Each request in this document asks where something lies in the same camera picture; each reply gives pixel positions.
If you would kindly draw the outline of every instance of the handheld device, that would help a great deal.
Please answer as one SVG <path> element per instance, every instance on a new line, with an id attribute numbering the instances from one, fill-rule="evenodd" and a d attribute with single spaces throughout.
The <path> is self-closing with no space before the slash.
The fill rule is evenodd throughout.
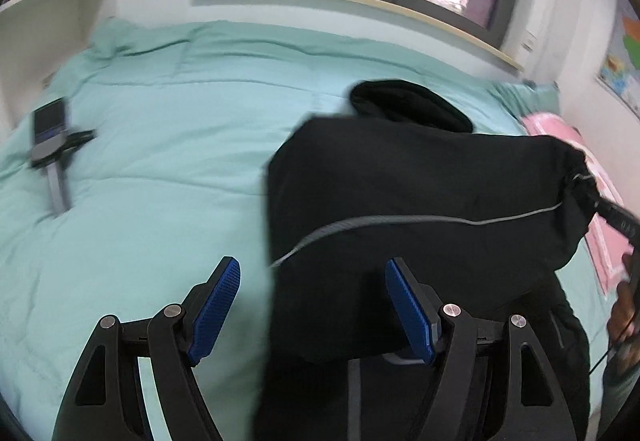
<path id="1" fill-rule="evenodd" d="M 31 166 L 45 170 L 53 209 L 57 216 L 71 208 L 62 164 L 63 155 L 66 151 L 82 147 L 94 137 L 94 131 L 68 134 L 64 98 L 33 111 Z"/>

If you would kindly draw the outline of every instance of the colorful drawing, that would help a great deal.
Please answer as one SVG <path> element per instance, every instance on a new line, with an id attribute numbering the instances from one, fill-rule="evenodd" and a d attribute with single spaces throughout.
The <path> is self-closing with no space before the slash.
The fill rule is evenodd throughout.
<path id="1" fill-rule="evenodd" d="M 640 117 L 640 20 L 628 0 L 618 0 L 600 78 Z"/>

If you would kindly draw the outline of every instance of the metal screw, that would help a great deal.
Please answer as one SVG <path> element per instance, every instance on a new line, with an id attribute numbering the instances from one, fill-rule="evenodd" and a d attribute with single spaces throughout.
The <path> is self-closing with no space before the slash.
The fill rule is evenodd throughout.
<path id="1" fill-rule="evenodd" d="M 182 308 L 177 304 L 169 304 L 164 308 L 164 316 L 167 318 L 173 318 L 174 316 L 178 316 L 182 313 Z"/>
<path id="2" fill-rule="evenodd" d="M 524 327 L 527 325 L 527 319 L 522 315 L 512 315 L 511 323 L 516 327 Z"/>
<path id="3" fill-rule="evenodd" d="M 460 306 L 455 304 L 445 304 L 442 308 L 445 315 L 458 316 L 460 314 Z"/>
<path id="4" fill-rule="evenodd" d="M 107 315 L 107 316 L 103 317 L 102 320 L 100 320 L 100 327 L 102 329 L 109 329 L 111 326 L 114 325 L 114 323 L 116 323 L 115 317 L 113 317 L 111 315 Z"/>

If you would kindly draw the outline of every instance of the teal blanket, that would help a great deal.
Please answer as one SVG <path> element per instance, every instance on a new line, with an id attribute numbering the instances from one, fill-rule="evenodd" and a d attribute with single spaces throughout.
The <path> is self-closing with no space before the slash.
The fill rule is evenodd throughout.
<path id="1" fill-rule="evenodd" d="M 224 255 L 241 288 L 195 374 L 225 441 L 250 437 L 272 284 L 264 167 L 306 118 L 348 113 L 350 85 L 380 78 L 430 87 L 478 132 L 524 134 L 517 116 L 557 111 L 553 88 L 479 81 L 379 42 L 225 21 L 97 30 L 39 102 L 66 97 L 72 125 L 97 129 L 68 169 L 73 209 L 50 212 L 29 118 L 0 151 L 0 392 L 35 441 L 50 439 L 101 316 L 153 316 Z M 587 262 L 578 275 L 593 275 Z M 150 365 L 141 372 L 156 440 L 168 439 Z"/>

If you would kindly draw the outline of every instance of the phone screen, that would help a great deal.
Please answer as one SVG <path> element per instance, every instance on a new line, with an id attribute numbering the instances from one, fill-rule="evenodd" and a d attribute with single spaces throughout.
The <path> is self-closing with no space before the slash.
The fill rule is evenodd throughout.
<path id="1" fill-rule="evenodd" d="M 63 132 L 66 128 L 65 100 L 51 102 L 33 113 L 35 143 L 41 144 Z"/>

